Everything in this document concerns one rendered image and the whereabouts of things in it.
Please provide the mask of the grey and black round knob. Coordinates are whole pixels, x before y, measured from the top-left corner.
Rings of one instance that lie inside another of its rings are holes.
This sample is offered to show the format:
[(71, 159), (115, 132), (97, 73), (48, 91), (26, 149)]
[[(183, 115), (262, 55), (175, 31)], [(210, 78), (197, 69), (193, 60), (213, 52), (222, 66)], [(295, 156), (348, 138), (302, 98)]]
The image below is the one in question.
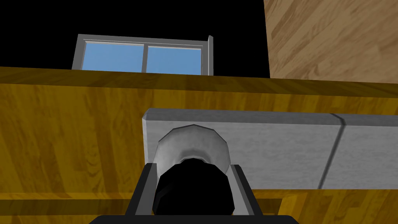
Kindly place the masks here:
[(155, 215), (233, 214), (229, 148), (215, 130), (196, 124), (172, 129), (158, 142), (154, 163)]

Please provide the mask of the grey framed window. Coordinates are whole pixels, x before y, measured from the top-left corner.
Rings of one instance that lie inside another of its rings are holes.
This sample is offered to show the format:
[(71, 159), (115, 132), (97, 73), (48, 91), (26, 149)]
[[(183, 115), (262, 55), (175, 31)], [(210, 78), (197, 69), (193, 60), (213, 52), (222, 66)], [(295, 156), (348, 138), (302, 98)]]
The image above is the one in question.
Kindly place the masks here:
[(72, 69), (212, 76), (214, 39), (206, 41), (79, 34)]

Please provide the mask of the grey drawer front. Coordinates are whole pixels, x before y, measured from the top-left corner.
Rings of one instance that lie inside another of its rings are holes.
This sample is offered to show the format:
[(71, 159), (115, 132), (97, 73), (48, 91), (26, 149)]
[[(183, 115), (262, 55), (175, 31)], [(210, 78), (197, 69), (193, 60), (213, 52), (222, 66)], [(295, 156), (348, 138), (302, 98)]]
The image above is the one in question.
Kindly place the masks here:
[(253, 189), (398, 189), (398, 115), (150, 108), (145, 161), (190, 124), (227, 142)]

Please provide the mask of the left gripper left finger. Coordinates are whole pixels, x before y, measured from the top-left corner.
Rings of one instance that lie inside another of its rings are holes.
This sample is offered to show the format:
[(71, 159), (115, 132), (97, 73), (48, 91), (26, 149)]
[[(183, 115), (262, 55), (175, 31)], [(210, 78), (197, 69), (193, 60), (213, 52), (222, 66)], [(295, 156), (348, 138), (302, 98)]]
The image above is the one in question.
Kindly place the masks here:
[(151, 215), (157, 183), (157, 165), (147, 163), (142, 170), (125, 214)]

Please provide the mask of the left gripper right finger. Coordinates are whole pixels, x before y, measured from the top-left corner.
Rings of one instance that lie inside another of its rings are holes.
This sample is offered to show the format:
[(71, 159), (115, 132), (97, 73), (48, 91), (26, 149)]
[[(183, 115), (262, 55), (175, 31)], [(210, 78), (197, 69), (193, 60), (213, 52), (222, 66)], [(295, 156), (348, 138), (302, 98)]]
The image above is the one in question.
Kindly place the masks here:
[(230, 165), (229, 184), (234, 201), (234, 215), (263, 215), (241, 166)]

